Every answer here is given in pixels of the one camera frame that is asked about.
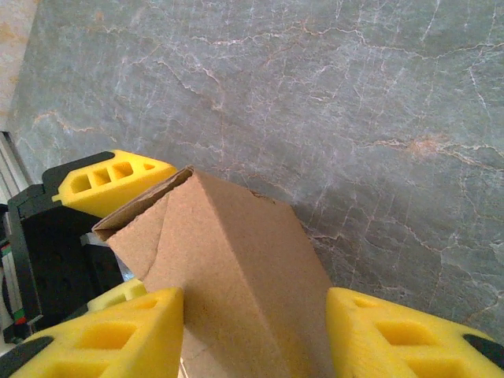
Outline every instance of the cardboard flap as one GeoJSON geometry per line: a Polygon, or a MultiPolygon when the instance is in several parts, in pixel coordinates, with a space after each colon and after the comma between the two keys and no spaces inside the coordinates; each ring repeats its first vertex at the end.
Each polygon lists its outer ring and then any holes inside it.
{"type": "Polygon", "coordinates": [[[92,229],[101,241],[107,241],[110,236],[132,222],[138,215],[144,213],[154,203],[161,199],[166,193],[170,192],[174,187],[178,187],[191,177],[194,173],[192,166],[187,166],[181,169],[175,175],[161,181],[152,188],[144,191],[137,198],[132,199],[127,204],[123,205],[109,216],[99,221],[92,229]]]}

